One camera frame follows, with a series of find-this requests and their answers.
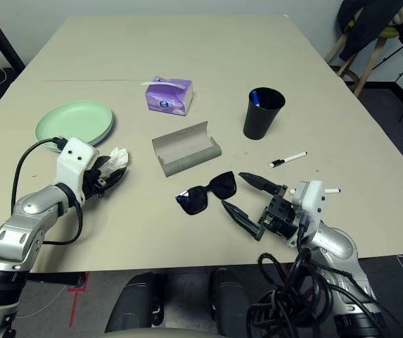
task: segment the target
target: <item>wall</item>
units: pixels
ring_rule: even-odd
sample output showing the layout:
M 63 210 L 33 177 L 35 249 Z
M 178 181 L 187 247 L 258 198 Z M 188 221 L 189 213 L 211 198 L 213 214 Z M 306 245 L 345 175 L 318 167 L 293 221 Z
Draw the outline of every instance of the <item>wall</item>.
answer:
M 0 27 L 28 63 L 68 15 L 285 13 L 324 56 L 340 34 L 335 23 L 340 3 L 339 0 L 0 0 Z M 390 40 L 385 54 L 398 45 L 397 39 Z M 358 74 L 372 47 L 368 46 L 355 61 L 352 69 Z M 0 66 L 5 65 L 0 54 Z M 402 69 L 403 53 L 373 72 L 370 80 L 392 81 Z M 403 78 L 399 83 L 403 87 Z

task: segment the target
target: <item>black sunglasses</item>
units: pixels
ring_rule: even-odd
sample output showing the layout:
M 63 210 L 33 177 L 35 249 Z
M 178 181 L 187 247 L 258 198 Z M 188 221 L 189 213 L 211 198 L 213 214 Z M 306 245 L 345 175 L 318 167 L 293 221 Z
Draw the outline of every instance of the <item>black sunglasses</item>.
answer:
M 219 199 L 228 199 L 236 193 L 236 180 L 232 171 L 212 178 L 206 187 L 198 185 L 176 196 L 179 205 L 189 215 L 195 215 L 207 208 L 207 192 L 213 192 Z

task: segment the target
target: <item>marker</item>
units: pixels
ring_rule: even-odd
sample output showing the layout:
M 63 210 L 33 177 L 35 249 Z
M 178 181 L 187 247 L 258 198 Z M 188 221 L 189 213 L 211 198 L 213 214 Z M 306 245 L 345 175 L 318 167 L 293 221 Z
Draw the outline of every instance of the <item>marker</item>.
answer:
M 269 167 L 270 167 L 270 169 L 272 169 L 285 162 L 290 162 L 290 161 L 296 160 L 297 158 L 304 157 L 306 155 L 307 155 L 307 152 L 303 151 L 302 153 L 299 153 L 299 154 L 296 154 L 296 155 L 293 155 L 293 156 L 290 156 L 287 158 L 283 158 L 282 160 L 275 160 L 269 164 Z
M 290 189 L 289 190 L 289 194 L 290 195 L 295 195 L 297 189 Z M 341 188 L 335 188 L 335 189 L 325 189 L 325 194 L 338 194 L 339 192 L 341 192 L 342 189 Z
M 251 101 L 254 103 L 254 105 L 256 107 L 260 107 L 259 106 L 259 97 L 257 96 L 257 92 L 255 90 L 253 90 L 251 92 Z
M 338 194 L 342 190 L 340 188 L 335 189 L 325 189 L 325 194 Z

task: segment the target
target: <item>beige table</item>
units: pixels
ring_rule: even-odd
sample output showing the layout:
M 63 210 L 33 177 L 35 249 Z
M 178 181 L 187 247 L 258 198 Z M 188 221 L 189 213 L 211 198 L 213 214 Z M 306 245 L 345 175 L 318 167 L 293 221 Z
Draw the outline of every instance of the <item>beige table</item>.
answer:
M 114 146 L 125 146 L 131 156 L 121 184 L 105 198 L 93 199 L 84 206 L 81 238 L 71 246 L 42 248 L 35 271 L 255 263 L 265 251 L 281 261 L 293 260 L 295 252 L 276 235 L 266 233 L 261 242 L 251 238 L 230 219 L 213 194 L 209 194 L 207 209 L 195 216 L 186 215 L 174 200 L 180 191 L 207 184 L 210 178 L 228 170 L 256 173 L 289 187 L 299 180 L 315 179 L 324 180 L 328 187 L 340 187 L 342 194 L 328 196 L 325 223 L 349 233 L 361 257 L 403 253 L 403 157 L 341 80 L 333 76 L 320 56 L 312 53 L 312 47 L 288 19 L 275 17 L 271 22 L 267 22 L 270 27 L 285 23 L 285 30 L 274 40 L 291 36 L 293 44 L 284 47 L 287 54 L 275 57 L 274 62 L 257 63 L 258 71 L 247 73 L 247 77 L 240 72 L 218 75 L 205 68 L 211 74 L 208 78 L 194 68 L 193 76 L 188 78 L 198 78 L 194 82 L 196 94 L 186 117 L 149 111 L 145 88 L 138 80 L 23 78 L 14 82 L 0 100 L 0 224 L 9 216 L 18 158 L 34 141 L 38 119 L 53 107 L 78 99 L 105 102 L 115 114 L 115 129 L 98 148 L 108 154 Z M 130 38 L 129 45 L 135 43 Z M 291 48 L 297 52 L 305 49 L 306 56 L 293 72 L 292 60 L 297 56 L 290 57 Z M 278 70 L 280 76 L 270 76 L 264 68 Z M 256 86 L 279 89 L 287 104 L 266 137 L 251 141 L 241 130 L 248 92 Z M 205 120 L 209 121 L 209 135 L 219 143 L 223 154 L 165 178 L 152 138 Z M 308 156 L 268 169 L 270 160 L 300 151 L 308 151 Z M 24 164 L 18 196 L 52 181 L 56 157 L 45 148 L 30 156 Z M 258 219 L 269 195 L 253 189 L 239 176 L 236 181 L 237 194 L 229 201 L 253 220 Z M 71 212 L 58 221 L 48 238 L 68 238 L 75 227 L 75 214 Z
M 282 15 L 70 17 L 19 80 L 333 76 Z

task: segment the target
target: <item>stack of plates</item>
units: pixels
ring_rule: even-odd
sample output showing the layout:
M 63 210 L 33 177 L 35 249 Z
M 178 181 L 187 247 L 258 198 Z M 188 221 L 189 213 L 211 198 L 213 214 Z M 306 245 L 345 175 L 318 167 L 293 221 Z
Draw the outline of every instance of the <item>stack of plates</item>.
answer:
M 114 116 L 109 107 L 97 101 L 74 101 L 54 108 L 35 127 L 37 140 L 62 136 L 66 139 L 77 137 L 90 145 L 99 143 L 114 124 Z M 44 146 L 59 151 L 55 144 Z

